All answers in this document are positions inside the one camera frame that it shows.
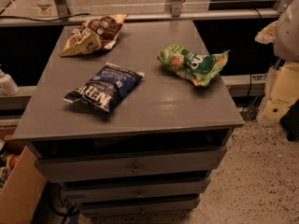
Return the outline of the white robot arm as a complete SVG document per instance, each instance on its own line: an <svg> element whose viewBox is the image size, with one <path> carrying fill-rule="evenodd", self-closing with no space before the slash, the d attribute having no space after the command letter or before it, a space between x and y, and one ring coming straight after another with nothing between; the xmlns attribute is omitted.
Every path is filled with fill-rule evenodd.
<svg viewBox="0 0 299 224"><path fill-rule="evenodd" d="M299 99L299 0L292 0L278 19L274 53L284 64L269 70L261 113L279 121Z"/></svg>

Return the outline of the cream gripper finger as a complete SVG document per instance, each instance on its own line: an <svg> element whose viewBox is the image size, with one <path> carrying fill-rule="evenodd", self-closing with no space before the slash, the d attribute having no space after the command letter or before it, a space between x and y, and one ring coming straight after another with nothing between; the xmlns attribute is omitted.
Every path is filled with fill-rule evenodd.
<svg viewBox="0 0 299 224"><path fill-rule="evenodd" d="M262 117L280 120L299 99L299 63L286 61L267 75Z"/></svg>

